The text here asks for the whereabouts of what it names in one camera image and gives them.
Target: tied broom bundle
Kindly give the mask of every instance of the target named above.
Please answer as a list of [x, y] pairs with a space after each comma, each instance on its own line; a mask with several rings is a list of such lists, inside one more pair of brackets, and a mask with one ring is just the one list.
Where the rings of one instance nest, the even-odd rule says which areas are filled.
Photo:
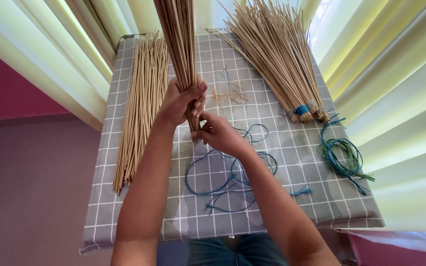
[[270, 0], [268, 4], [253, 0], [245, 7], [234, 5], [236, 14], [228, 12], [225, 23], [244, 51], [225, 34], [217, 30], [210, 33], [218, 34], [251, 62], [294, 123], [307, 123], [314, 119], [312, 114], [323, 117], [303, 15], [297, 15], [294, 9], [292, 15], [288, 5], [281, 7]]
[[[154, 0], [160, 24], [169, 48], [180, 91], [196, 83], [195, 24], [193, 0]], [[200, 121], [192, 115], [191, 102], [186, 110], [190, 131], [200, 130]]]
[[126, 103], [113, 189], [133, 180], [154, 118], [167, 90], [169, 55], [159, 32], [148, 34], [134, 48], [133, 77]]

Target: gray checkered tablecloth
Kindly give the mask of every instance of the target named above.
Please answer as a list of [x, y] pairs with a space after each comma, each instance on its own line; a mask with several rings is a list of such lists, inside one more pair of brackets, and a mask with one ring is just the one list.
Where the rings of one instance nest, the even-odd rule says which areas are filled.
[[[112, 182], [131, 81], [134, 41], [134, 38], [130, 38], [119, 45], [88, 204], [81, 253], [113, 246], [119, 210], [128, 190], [127, 187], [123, 188], [121, 195], [117, 196], [112, 189]], [[279, 165], [275, 177], [286, 190], [298, 191], [305, 184], [313, 190], [311, 194], [297, 195], [293, 198], [317, 227], [384, 226], [372, 193], [369, 192], [366, 196], [361, 195], [349, 180], [331, 171], [317, 153], [317, 146], [321, 143], [320, 131], [323, 124], [315, 121], [308, 124], [293, 124], [285, 115], [284, 109], [268, 85], [240, 53], [213, 34], [199, 35], [196, 41], [196, 69], [208, 83], [209, 88], [215, 88], [216, 93], [221, 95], [228, 93], [233, 87], [240, 87], [247, 99], [244, 104], [241, 102], [238, 104], [225, 95], [222, 99], [218, 97], [214, 101], [209, 89], [205, 103], [206, 110], [228, 118], [237, 128], [248, 129], [252, 124], [263, 124], [268, 128], [269, 136], [263, 142], [254, 143], [254, 146], [256, 150], [264, 150], [275, 157]], [[325, 108], [332, 109], [333, 102], [316, 64], [314, 64], [314, 70]], [[174, 75], [170, 65], [169, 78]], [[255, 138], [261, 139], [265, 129], [253, 127], [251, 133]], [[347, 135], [341, 126], [334, 125], [325, 134], [325, 139], [330, 138], [347, 138]], [[192, 143], [187, 124], [177, 127], [172, 150], [167, 209], [159, 234], [160, 241], [266, 231], [257, 203], [253, 203], [245, 211], [235, 213], [213, 211], [210, 215], [209, 210], [205, 210], [205, 204], [212, 197], [197, 197], [191, 195], [186, 189], [186, 168], [194, 158], [204, 156], [210, 149], [208, 145], [204, 146], [200, 142]], [[229, 175], [231, 163], [231, 159], [212, 152], [207, 158], [195, 164], [187, 177], [188, 182], [196, 191], [210, 191], [220, 187]], [[244, 178], [240, 171], [236, 174]], [[366, 180], [358, 182], [368, 187]], [[249, 188], [239, 183], [235, 189]], [[226, 193], [215, 205], [227, 210], [239, 210], [248, 206], [253, 200], [252, 192]]]

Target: leg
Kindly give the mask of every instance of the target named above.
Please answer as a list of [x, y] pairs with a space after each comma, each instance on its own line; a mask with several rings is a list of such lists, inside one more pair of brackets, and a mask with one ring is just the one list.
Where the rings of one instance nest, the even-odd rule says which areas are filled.
[[288, 265], [279, 248], [268, 234], [243, 236], [238, 244], [238, 253], [252, 265]]
[[191, 240], [188, 247], [188, 266], [236, 265], [236, 254], [218, 238]]

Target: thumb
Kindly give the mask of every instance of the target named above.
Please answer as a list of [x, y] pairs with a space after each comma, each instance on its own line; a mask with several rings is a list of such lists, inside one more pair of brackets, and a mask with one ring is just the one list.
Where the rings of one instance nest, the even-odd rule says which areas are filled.
[[207, 87], [206, 82], [195, 84], [180, 94], [180, 100], [186, 105], [203, 94]]
[[212, 134], [203, 130], [195, 130], [191, 134], [192, 138], [198, 138], [200, 140], [206, 140], [207, 142], [212, 138]]

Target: blue string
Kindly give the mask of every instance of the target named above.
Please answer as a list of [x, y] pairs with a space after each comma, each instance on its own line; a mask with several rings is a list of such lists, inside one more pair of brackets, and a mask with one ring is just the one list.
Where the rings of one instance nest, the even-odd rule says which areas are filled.
[[308, 107], [306, 105], [301, 105], [301, 106], [297, 107], [296, 112], [299, 116], [301, 116], [304, 113], [309, 112], [309, 110], [308, 110]]
[[[321, 130], [321, 146], [323, 146], [322, 157], [325, 160], [325, 162], [328, 164], [328, 166], [330, 166], [335, 172], [339, 173], [340, 175], [347, 177], [354, 185], [356, 185], [356, 187], [361, 191], [361, 193], [363, 195], [366, 195], [366, 192], [364, 190], [367, 190], [367, 191], [370, 191], [370, 190], [359, 185], [355, 181], [353, 176], [359, 176], [359, 177], [362, 177], [362, 178], [366, 178], [370, 181], [374, 181], [374, 178], [372, 178], [368, 175], [363, 175], [363, 174], [358, 173], [363, 166], [363, 157], [359, 153], [358, 148], [352, 142], [350, 142], [347, 139], [330, 139], [330, 140], [325, 142], [325, 139], [323, 137], [325, 131], [327, 130], [327, 128], [329, 126], [331, 126], [333, 124], [338, 124], [341, 121], [346, 120], [346, 117], [345, 117], [345, 118], [341, 118], [339, 120], [331, 121], [334, 117], [336, 117], [338, 115], [339, 115], [339, 113], [332, 116], [330, 118], [330, 121], [328, 123], [326, 123], [325, 126], [323, 127], [323, 129]], [[347, 164], [347, 161], [344, 164], [342, 164], [339, 161], [339, 159], [337, 158], [336, 154], [332, 150], [332, 148], [335, 147], [335, 146], [341, 147], [341, 146], [345, 146], [345, 145], [348, 146], [347, 148], [352, 148], [356, 153], [356, 161], [355, 161], [354, 167], [350, 167]]]
[[[254, 140], [253, 136], [250, 133], [250, 131], [251, 131], [251, 129], [252, 129], [253, 126], [262, 126], [266, 130], [266, 135], [262, 139], [260, 139], [260, 140]], [[249, 136], [249, 139], [250, 139], [249, 140], [249, 144], [256, 143], [256, 142], [261, 142], [261, 141], [263, 141], [264, 139], [266, 139], [269, 136], [269, 129], [265, 125], [263, 125], [263, 124], [253, 124], [253, 125], [251, 125], [249, 127], [248, 130], [243, 130], [243, 129], [239, 129], [239, 128], [235, 128], [235, 129], [239, 130], [239, 131], [242, 131], [242, 132], [245, 132], [244, 135], [242, 136], [243, 138], [246, 137], [246, 136]], [[195, 165], [196, 162], [205, 159], [210, 153], [212, 153], [214, 151], [217, 152], [217, 153], [219, 153], [219, 154], [221, 154], [223, 157], [234, 159], [233, 163], [231, 164], [231, 167], [230, 167], [230, 173], [228, 175], [228, 178], [226, 178], [226, 182], [221, 187], [213, 189], [212, 191], [207, 191], [207, 192], [197, 192], [197, 191], [194, 191], [192, 189], [192, 187], [190, 186], [190, 184], [188, 183], [188, 173], [189, 173], [190, 169], [192, 168], [192, 166]], [[259, 155], [259, 157], [261, 159], [263, 159], [267, 163], [267, 165], [268, 165], [269, 169], [271, 170], [272, 174], [275, 175], [275, 173], [277, 172], [277, 169], [278, 169], [278, 163], [277, 163], [277, 160], [274, 158], [274, 156], [270, 155], [269, 153], [267, 153], [265, 151], [257, 151], [256, 153]], [[242, 172], [243, 176], [246, 178], [245, 181], [237, 178], [236, 174], [234, 174], [233, 168], [236, 165], [236, 163], [239, 164], [239, 169]], [[232, 180], [235, 180], [236, 183], [228, 186], [228, 184]], [[193, 195], [197, 195], [197, 196], [212, 196], [213, 193], [219, 192], [219, 191], [223, 190], [224, 188], [226, 188], [224, 191], [222, 191], [222, 192], [214, 195], [211, 198], [210, 202], [205, 205], [205, 210], [210, 209], [210, 214], [213, 212], [213, 209], [221, 211], [221, 212], [225, 212], [225, 213], [240, 212], [240, 211], [243, 211], [243, 210], [249, 208], [254, 202], [256, 202], [256, 199], [254, 199], [254, 201], [252, 201], [246, 208], [243, 208], [243, 209], [240, 209], [240, 210], [235, 210], [235, 211], [226, 210], [226, 209], [223, 209], [223, 208], [215, 206], [215, 203], [218, 200], [218, 198], [221, 197], [225, 193], [228, 193], [228, 192], [232, 192], [232, 193], [247, 193], [247, 192], [251, 192], [252, 191], [251, 189], [246, 189], [246, 190], [230, 190], [232, 187], [234, 187], [238, 183], [250, 185], [250, 183], [249, 183], [249, 181], [247, 180], [247, 177], [246, 177], [246, 172], [245, 172], [243, 166], [241, 165], [241, 162], [238, 160], [238, 158], [235, 158], [235, 157], [230, 156], [228, 154], [222, 153], [221, 151], [219, 151], [217, 149], [213, 149], [213, 150], [209, 151], [207, 154], [205, 154], [203, 157], [195, 160], [193, 163], [191, 163], [187, 167], [187, 169], [185, 171], [185, 185], [186, 185], [188, 191], [191, 194], [193, 194]], [[293, 196], [293, 195], [298, 195], [298, 194], [302, 194], [302, 193], [311, 193], [312, 192], [311, 189], [309, 189], [309, 188], [305, 189], [305, 188], [306, 188], [306, 186], [304, 188], [302, 188], [301, 190], [297, 191], [297, 192], [290, 193], [290, 195]]]

